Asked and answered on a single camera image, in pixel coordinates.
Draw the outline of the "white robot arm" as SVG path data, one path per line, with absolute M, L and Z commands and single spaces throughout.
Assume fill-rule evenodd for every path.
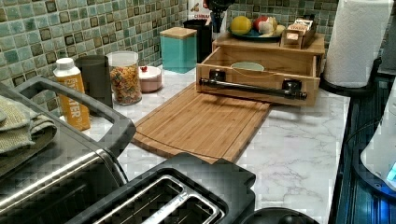
M 396 83 L 393 83 L 380 124 L 361 153 L 362 164 L 390 189 L 396 188 Z

